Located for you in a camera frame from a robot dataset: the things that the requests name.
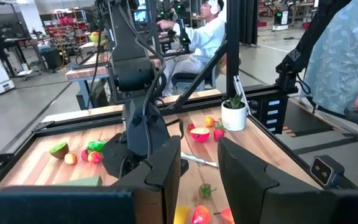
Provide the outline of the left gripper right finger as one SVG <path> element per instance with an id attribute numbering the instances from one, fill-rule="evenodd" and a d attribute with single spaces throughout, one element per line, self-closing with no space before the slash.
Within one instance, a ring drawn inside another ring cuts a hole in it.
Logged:
<path id="1" fill-rule="evenodd" d="M 218 161 L 236 223 L 358 223 L 358 190 L 317 189 L 227 138 Z"/>

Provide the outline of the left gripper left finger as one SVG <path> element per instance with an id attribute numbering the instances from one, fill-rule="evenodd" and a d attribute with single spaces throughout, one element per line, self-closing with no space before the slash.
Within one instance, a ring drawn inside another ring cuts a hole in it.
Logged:
<path id="1" fill-rule="evenodd" d="M 180 137 L 110 186 L 18 185 L 0 189 L 0 223 L 173 223 Z"/>

